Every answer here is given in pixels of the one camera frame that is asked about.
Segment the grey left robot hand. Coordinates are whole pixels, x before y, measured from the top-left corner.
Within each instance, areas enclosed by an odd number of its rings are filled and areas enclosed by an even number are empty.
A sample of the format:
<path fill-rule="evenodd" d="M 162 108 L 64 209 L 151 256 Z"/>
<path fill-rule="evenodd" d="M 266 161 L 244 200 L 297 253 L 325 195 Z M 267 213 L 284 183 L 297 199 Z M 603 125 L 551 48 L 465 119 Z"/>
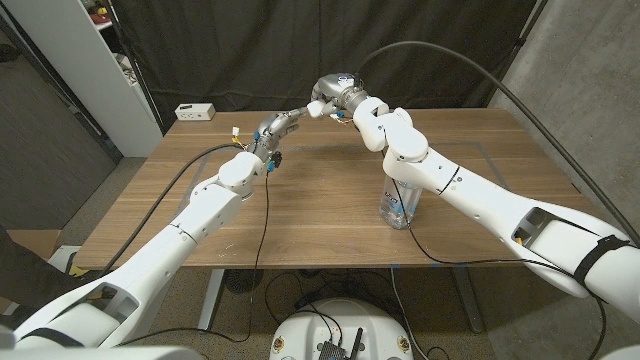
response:
<path fill-rule="evenodd" d="M 248 146 L 247 151 L 256 155 L 263 163 L 276 151 L 280 140 L 294 132 L 298 120 L 307 114 L 307 108 L 297 108 L 272 114 L 261 121 L 257 129 L 257 139 Z"/>

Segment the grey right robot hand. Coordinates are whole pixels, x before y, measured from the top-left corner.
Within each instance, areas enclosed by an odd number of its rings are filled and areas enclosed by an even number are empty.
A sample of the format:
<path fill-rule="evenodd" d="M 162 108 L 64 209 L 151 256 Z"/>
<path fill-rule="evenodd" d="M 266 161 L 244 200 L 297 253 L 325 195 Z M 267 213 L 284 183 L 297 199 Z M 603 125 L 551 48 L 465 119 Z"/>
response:
<path fill-rule="evenodd" d="M 319 118 L 346 110 L 354 113 L 368 93 L 348 73 L 325 75 L 317 80 L 311 91 L 307 110 L 311 117 Z"/>

